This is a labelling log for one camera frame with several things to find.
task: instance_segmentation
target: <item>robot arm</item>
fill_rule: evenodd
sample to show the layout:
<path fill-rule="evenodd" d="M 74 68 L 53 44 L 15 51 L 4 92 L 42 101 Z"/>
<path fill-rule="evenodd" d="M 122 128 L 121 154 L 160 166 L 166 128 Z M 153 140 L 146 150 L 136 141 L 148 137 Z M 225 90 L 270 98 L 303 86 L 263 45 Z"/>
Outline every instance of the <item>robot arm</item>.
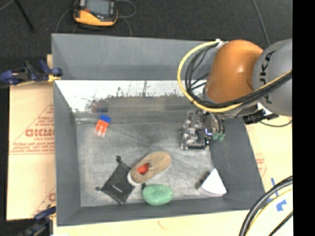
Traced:
<path fill-rule="evenodd" d="M 203 93 L 201 97 L 196 96 L 191 85 L 194 84 L 193 72 L 200 64 L 198 59 L 207 48 L 216 46 L 218 50 Z M 181 69 L 193 53 L 196 55 L 187 66 L 185 89 L 181 83 Z M 188 117 L 185 123 L 189 122 L 189 126 L 183 125 L 182 149 L 196 145 L 203 148 L 210 138 L 219 137 L 222 141 L 225 135 L 222 120 L 226 118 L 244 117 L 249 123 L 255 115 L 256 120 L 292 116 L 292 39 L 277 42 L 265 50 L 245 40 L 205 43 L 186 54 L 177 75 L 182 92 L 199 108 L 194 113 L 197 118 L 192 121 Z M 267 116 L 259 105 L 269 112 Z"/>

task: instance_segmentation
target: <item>black pouch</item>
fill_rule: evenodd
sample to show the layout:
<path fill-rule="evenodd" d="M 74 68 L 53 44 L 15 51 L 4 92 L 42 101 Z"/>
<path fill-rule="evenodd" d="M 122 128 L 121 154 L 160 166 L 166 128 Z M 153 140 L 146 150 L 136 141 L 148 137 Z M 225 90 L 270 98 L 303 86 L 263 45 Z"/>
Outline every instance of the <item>black pouch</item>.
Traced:
<path fill-rule="evenodd" d="M 105 182 L 101 189 L 99 187 L 96 189 L 111 196 L 119 204 L 124 205 L 128 196 L 134 189 L 134 186 L 131 185 L 127 180 L 127 175 L 131 168 L 122 161 L 120 156 L 117 156 L 116 161 L 119 163 L 119 165 L 113 174 Z"/>

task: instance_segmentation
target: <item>green object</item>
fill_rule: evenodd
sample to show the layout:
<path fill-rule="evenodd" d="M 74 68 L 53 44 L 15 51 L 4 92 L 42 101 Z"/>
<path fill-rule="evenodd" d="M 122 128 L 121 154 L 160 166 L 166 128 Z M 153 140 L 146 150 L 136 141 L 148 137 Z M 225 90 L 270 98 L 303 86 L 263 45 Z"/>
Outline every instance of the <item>green object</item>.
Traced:
<path fill-rule="evenodd" d="M 212 139 L 216 140 L 219 137 L 219 135 L 220 135 L 220 133 L 218 133 L 218 132 L 213 134 Z"/>
<path fill-rule="evenodd" d="M 142 197 L 152 206 L 161 206 L 173 199 L 174 192 L 165 184 L 150 184 L 142 190 Z"/>
<path fill-rule="evenodd" d="M 221 135 L 219 136 L 219 141 L 222 142 L 223 139 L 224 139 L 224 137 L 225 137 L 225 134 L 221 134 Z"/>

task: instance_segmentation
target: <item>beige shoe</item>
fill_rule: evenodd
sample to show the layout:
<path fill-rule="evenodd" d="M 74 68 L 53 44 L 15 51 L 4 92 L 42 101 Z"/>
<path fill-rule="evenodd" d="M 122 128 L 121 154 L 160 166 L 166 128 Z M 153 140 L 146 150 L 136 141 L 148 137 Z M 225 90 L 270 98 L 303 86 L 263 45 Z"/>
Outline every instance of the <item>beige shoe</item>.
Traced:
<path fill-rule="evenodd" d="M 166 171 L 171 163 L 171 156 L 164 151 L 150 153 L 129 171 L 127 180 L 133 186 L 142 185 L 155 175 Z"/>

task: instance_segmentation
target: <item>black tripod leg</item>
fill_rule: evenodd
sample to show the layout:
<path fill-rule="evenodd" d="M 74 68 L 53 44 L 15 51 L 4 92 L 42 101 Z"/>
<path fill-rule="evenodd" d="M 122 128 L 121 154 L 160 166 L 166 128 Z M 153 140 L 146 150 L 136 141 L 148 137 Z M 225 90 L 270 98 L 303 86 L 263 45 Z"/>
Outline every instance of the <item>black tripod leg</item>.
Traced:
<path fill-rule="evenodd" d="M 15 2 L 16 2 L 16 4 L 18 5 L 20 11 L 22 12 L 22 14 L 23 14 L 23 16 L 24 16 L 26 22 L 28 23 L 31 32 L 35 32 L 35 28 L 34 28 L 34 26 L 32 25 L 32 23 L 30 22 L 30 19 L 29 19 L 29 17 L 27 16 L 27 14 L 25 13 L 25 11 L 24 11 L 24 9 L 23 9 L 23 7 L 22 7 L 20 1 L 19 1 L 19 0 L 15 0 Z"/>

